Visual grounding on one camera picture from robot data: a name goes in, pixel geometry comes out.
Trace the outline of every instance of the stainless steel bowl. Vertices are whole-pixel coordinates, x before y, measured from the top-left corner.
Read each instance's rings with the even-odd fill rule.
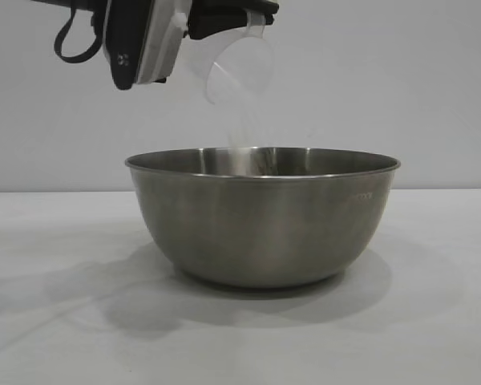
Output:
[[[127,160],[146,225],[176,266],[232,286],[322,280],[367,247],[396,159],[318,148],[246,148],[270,176],[232,176],[238,151],[202,148]]]

